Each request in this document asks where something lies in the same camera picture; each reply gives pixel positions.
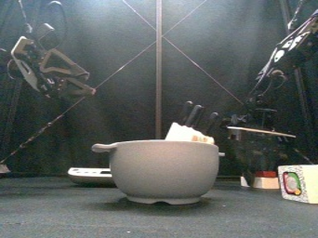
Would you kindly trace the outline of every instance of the knife handle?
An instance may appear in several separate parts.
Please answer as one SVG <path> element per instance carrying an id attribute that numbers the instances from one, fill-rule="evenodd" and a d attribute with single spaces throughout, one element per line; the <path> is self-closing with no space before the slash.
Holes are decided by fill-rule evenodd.
<path id="1" fill-rule="evenodd" d="M 200 110 L 197 112 L 197 116 L 196 116 L 194 121 L 193 121 L 192 126 L 190 126 L 196 130 L 198 130 L 197 127 L 198 127 L 198 123 L 200 123 L 201 118 L 202 118 L 202 113 L 204 113 L 204 107 L 200 108 Z"/>
<path id="2" fill-rule="evenodd" d="M 190 111 L 190 114 L 189 114 L 189 116 L 186 117 L 186 120 L 185 120 L 185 126 L 186 127 L 192 127 L 194 125 L 194 122 L 198 119 L 201 110 L 202 110 L 202 106 L 201 105 L 194 105 L 194 107 Z"/>
<path id="3" fill-rule="evenodd" d="M 180 126 L 182 126 L 185 124 L 185 120 L 186 120 L 186 117 L 190 114 L 192 108 L 193 108 L 193 103 L 188 100 L 184 103 L 182 111 L 180 113 L 180 119 L 178 119 L 178 125 Z"/>
<path id="4" fill-rule="evenodd" d="M 208 122 L 206 122 L 205 130 L 202 132 L 206 136 L 211 134 L 211 130 L 217 118 L 219 118 L 219 114 L 216 112 L 212 112 L 208 116 Z"/>

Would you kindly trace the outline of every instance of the metal rod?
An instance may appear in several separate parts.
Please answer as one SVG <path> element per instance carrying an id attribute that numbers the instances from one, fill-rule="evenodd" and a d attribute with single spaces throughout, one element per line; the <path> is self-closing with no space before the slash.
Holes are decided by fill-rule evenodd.
<path id="1" fill-rule="evenodd" d="M 154 138 L 161 138 L 161 57 L 162 57 L 162 3 L 156 0 L 156 92 L 154 92 Z"/>
<path id="2" fill-rule="evenodd" d="M 31 12 L 30 12 L 31 25 L 35 25 L 35 19 L 37 19 L 37 16 L 39 14 L 39 6 L 41 6 L 41 2 L 38 1 L 38 2 L 35 2 L 34 7 L 33 7 Z M 11 7 L 11 4 L 6 8 L 6 12 L 2 11 L 2 13 L 6 14 L 5 20 L 9 20 L 10 18 L 13 18 L 11 14 L 14 13 L 14 11 L 13 11 L 14 8 L 11 9 L 11 11 L 9 11 L 10 7 Z M 23 25 L 27 25 L 27 23 L 26 23 L 26 13 L 23 11 L 23 6 L 22 6 L 21 0 L 18 0 L 18 8 L 21 9 L 21 13 L 22 13 L 22 17 L 23 17 Z M 25 34 L 25 28 L 19 31 L 19 35 L 21 34 Z M 0 145 L 0 158 L 2 158 L 5 156 L 7 146 L 9 146 L 10 132 L 11 132 L 13 119 L 14 119 L 14 114 L 15 114 L 15 109 L 17 109 L 17 104 L 18 104 L 18 99 L 19 99 L 19 91 L 21 91 L 21 87 L 22 87 L 22 80 L 14 81 L 14 83 L 7 82 L 6 86 L 10 86 L 11 94 L 6 94 L 7 95 L 6 101 L 9 102 L 9 100 L 10 100 L 10 102 L 9 102 L 9 113 L 7 113 L 7 117 L 6 117 L 5 129 L 3 129 L 3 135 L 2 135 L 2 143 Z"/>
<path id="3" fill-rule="evenodd" d="M 289 34 L 288 22 L 291 21 L 291 7 L 289 7 L 288 0 L 279 0 L 279 4 L 280 4 L 285 34 Z"/>

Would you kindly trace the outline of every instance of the white plate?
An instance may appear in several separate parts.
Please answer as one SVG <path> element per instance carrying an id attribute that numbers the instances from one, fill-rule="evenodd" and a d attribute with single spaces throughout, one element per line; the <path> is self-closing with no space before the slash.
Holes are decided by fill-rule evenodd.
<path id="1" fill-rule="evenodd" d="M 114 185 L 110 168 L 70 167 L 68 177 L 77 184 Z"/>

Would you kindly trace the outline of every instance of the bowl handle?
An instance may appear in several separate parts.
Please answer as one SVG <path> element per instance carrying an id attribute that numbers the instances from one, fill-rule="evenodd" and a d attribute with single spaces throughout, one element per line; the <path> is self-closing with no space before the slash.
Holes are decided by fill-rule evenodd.
<path id="1" fill-rule="evenodd" d="M 117 143 L 104 145 L 104 144 L 94 144 L 92 146 L 92 151 L 93 152 L 109 152 L 112 149 L 116 148 Z"/>

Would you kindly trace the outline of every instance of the black curtain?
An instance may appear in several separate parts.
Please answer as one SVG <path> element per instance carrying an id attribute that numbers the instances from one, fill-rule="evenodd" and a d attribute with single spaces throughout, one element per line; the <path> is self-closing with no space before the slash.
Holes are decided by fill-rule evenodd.
<path id="1" fill-rule="evenodd" d="M 287 17 L 295 19 L 293 29 L 308 19 L 318 9 L 316 1 L 289 0 L 283 7 L 283 13 Z M 318 94 L 316 94 L 316 53 L 307 60 L 291 75 L 284 91 L 279 95 L 276 109 L 283 112 L 279 126 L 287 126 L 289 131 L 296 135 L 296 148 L 309 160 L 316 163 L 318 156 Z"/>
<path id="2" fill-rule="evenodd" d="M 43 174 L 65 174 L 70 166 L 108 166 L 106 154 L 90 152 L 94 143 L 154 138 L 156 1 L 61 1 L 66 27 L 60 9 L 46 10 L 49 1 L 22 3 L 33 25 L 47 22 L 60 37 L 66 33 L 58 50 L 90 73 L 86 85 L 97 92 L 72 107 L 74 99 L 46 99 L 22 81 L 5 155 L 72 109 L 6 164 L 11 171 Z M 9 14 L 19 17 L 1 30 L 0 47 L 6 49 L 21 33 L 17 4 L 1 11 L 1 22 L 11 20 Z M 285 35 L 279 2 L 162 1 L 162 35 L 164 137 L 186 100 L 201 104 L 205 114 L 244 113 L 241 104 L 256 74 Z M 285 110 L 279 112 L 276 131 L 297 136 L 301 118 L 292 81 L 285 88 L 279 105 L 288 102 L 293 117 L 284 124 L 279 118 L 285 117 Z M 237 175 L 227 131 L 216 126 L 212 136 L 227 154 L 220 159 L 220 175 Z"/>

